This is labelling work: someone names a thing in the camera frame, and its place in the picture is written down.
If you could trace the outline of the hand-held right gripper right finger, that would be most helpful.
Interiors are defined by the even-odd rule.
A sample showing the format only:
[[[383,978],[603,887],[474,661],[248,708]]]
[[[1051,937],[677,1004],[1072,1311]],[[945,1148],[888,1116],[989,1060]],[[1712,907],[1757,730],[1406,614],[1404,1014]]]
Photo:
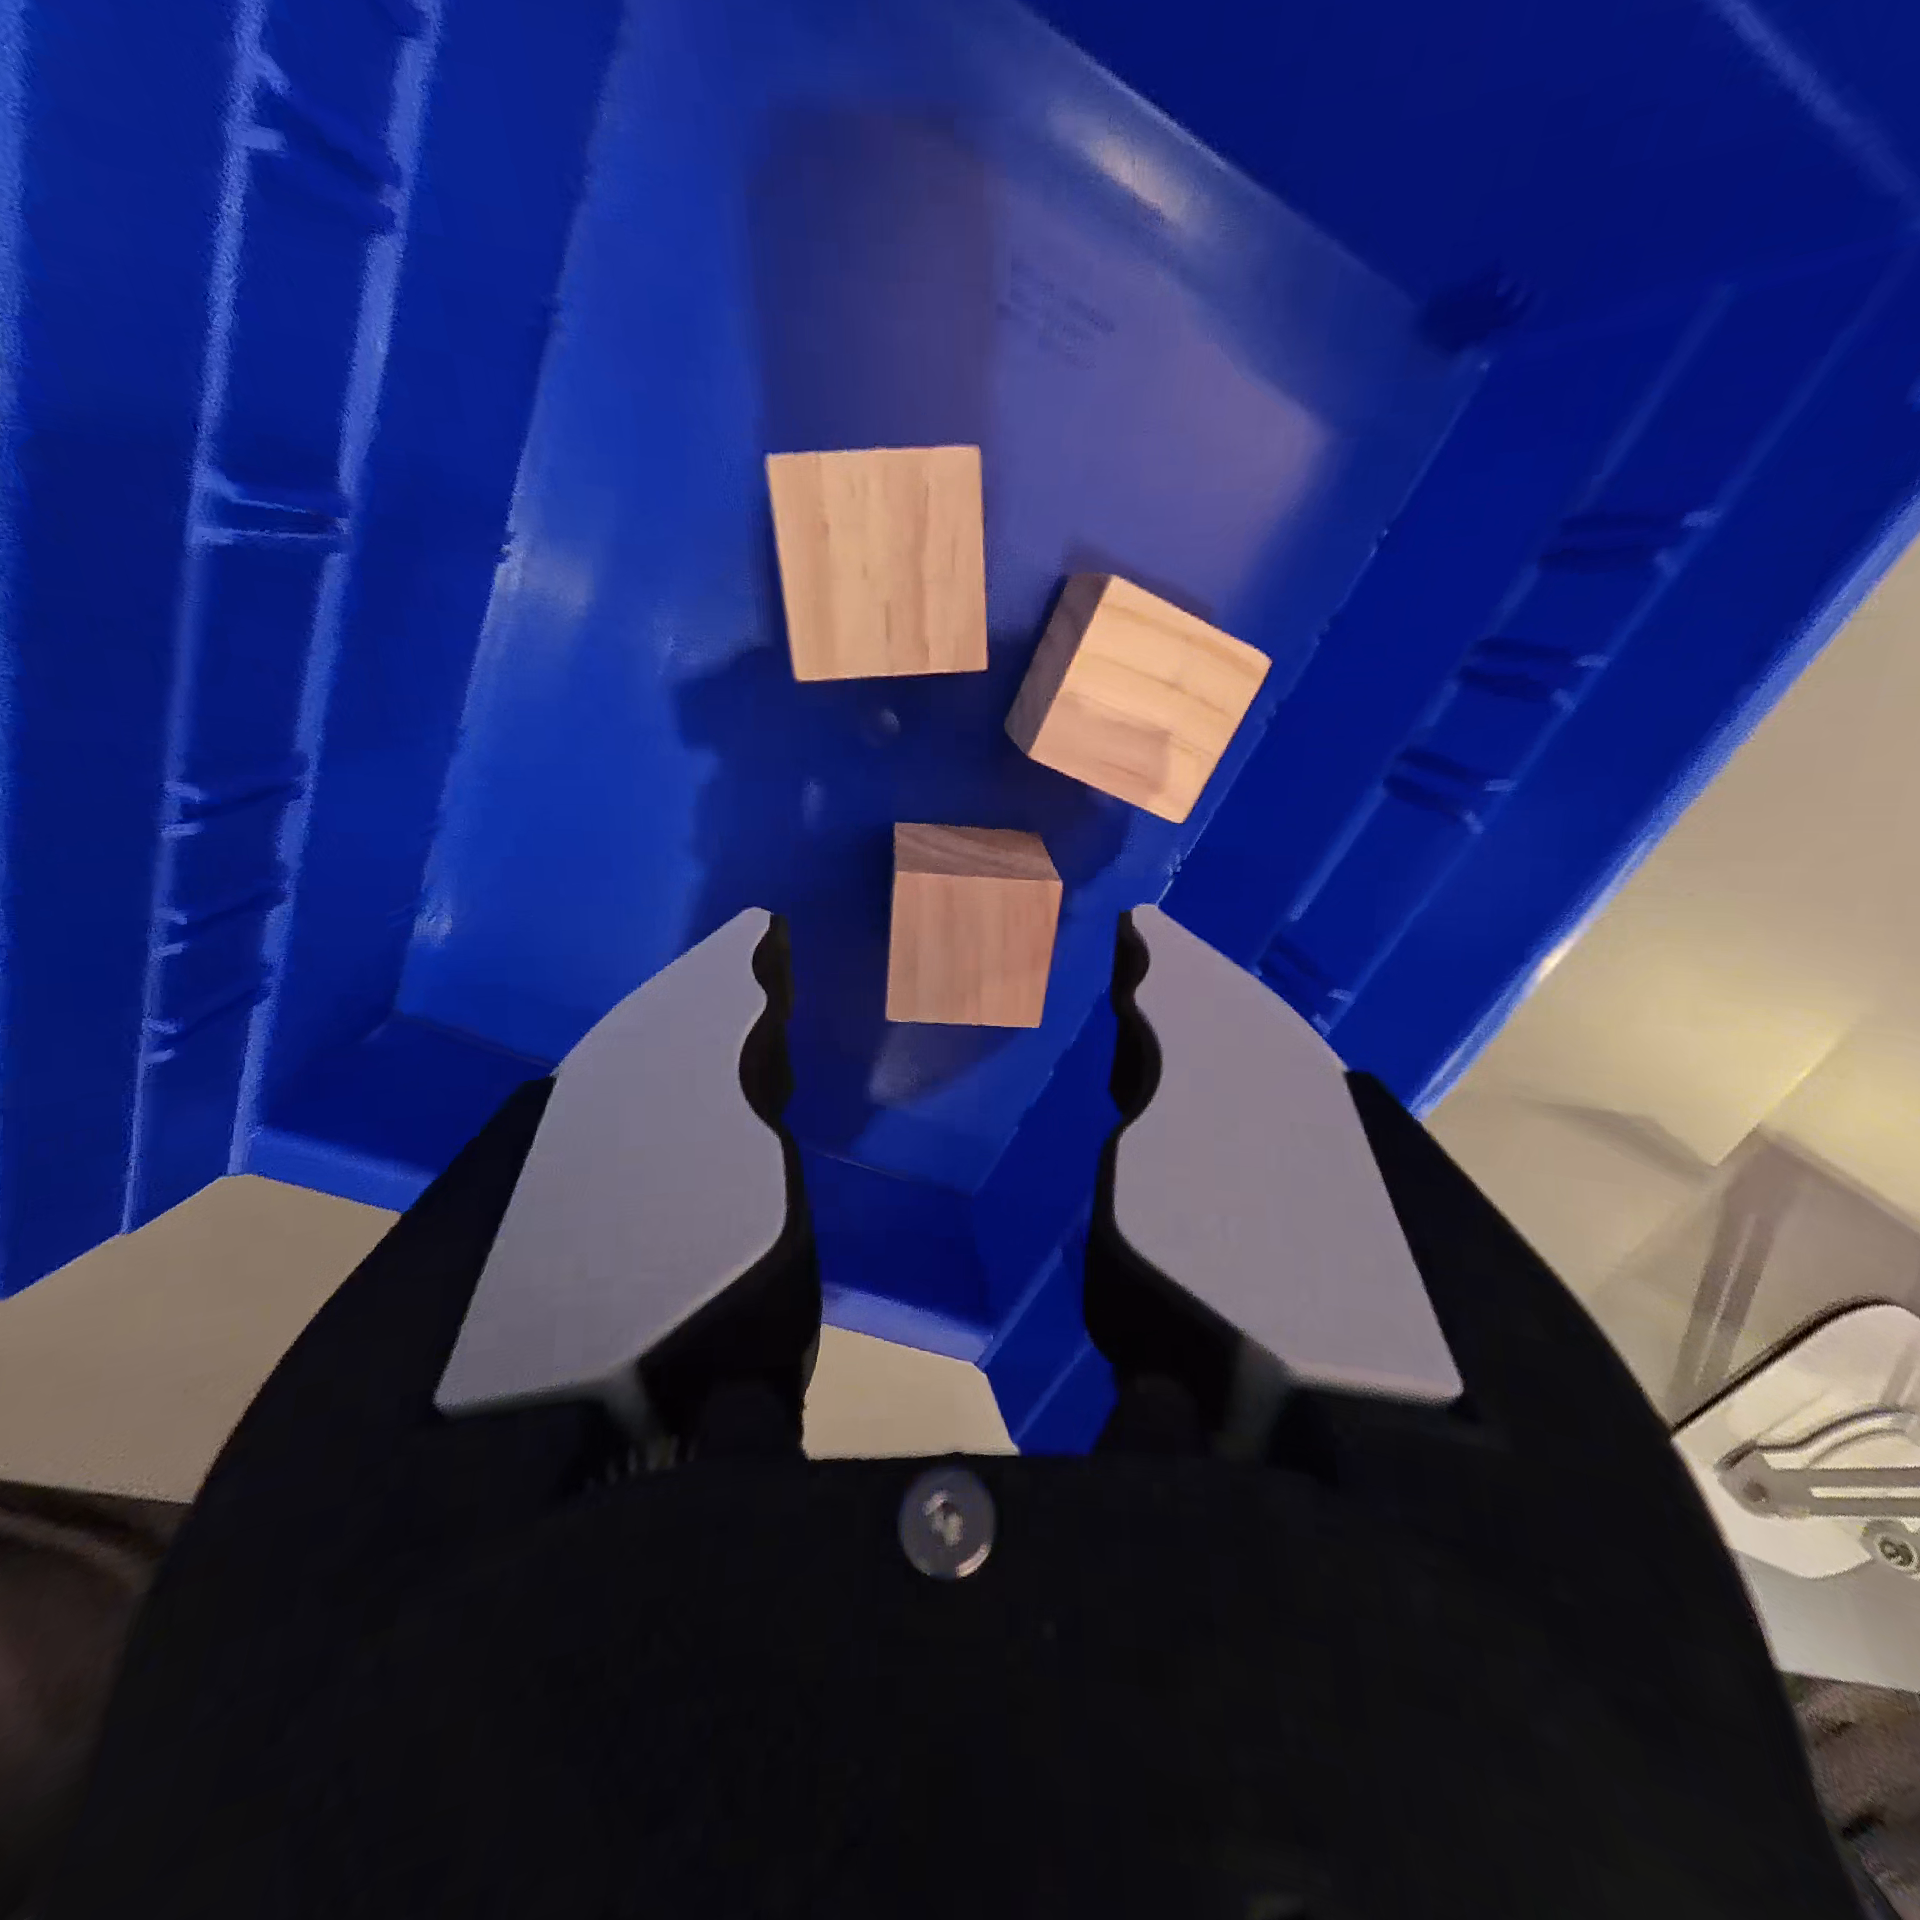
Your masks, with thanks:
[[[1302,1394],[1451,1411],[1464,1381],[1345,1068],[1158,907],[1116,925],[1113,1126],[1082,1269],[1102,1451],[1270,1457]]]

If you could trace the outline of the blue plastic bin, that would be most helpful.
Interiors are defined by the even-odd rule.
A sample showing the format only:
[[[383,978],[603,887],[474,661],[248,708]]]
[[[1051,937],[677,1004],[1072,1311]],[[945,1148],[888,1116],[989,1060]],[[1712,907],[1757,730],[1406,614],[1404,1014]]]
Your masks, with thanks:
[[[799,685],[763,458],[932,446],[986,671]],[[4,1294],[763,902],[834,1318],[1078,1451],[1116,919],[1422,1113],[1914,524],[1915,5],[4,5]],[[1270,661],[1181,825],[1003,728],[1082,573]]]

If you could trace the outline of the wooden cube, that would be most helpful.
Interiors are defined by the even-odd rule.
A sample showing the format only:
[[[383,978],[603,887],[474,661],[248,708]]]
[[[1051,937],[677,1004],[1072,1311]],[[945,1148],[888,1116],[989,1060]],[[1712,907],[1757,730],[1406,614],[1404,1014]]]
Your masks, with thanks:
[[[763,477],[797,685],[988,671],[975,445],[767,452]]]
[[[1117,574],[1068,578],[1006,719],[1034,765],[1188,822],[1267,683],[1258,646]]]
[[[1035,1030],[1063,883],[1032,830],[898,822],[883,1018]]]

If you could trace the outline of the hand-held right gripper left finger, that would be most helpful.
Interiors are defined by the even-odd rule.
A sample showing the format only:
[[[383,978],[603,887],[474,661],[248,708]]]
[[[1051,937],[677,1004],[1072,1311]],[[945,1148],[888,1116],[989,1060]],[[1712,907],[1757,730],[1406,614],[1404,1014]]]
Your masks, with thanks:
[[[799,1441],[824,1291],[786,1109],[791,944],[740,910],[549,1081],[436,1389],[447,1418],[591,1405],[696,1449],[735,1398]]]

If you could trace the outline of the white document stand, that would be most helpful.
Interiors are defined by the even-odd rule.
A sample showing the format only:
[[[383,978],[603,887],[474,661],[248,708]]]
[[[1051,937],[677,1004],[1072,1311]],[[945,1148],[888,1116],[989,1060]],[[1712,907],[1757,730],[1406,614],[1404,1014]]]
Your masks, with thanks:
[[[1918,1320],[1834,1308],[1671,1434],[1778,1668],[1918,1688]]]

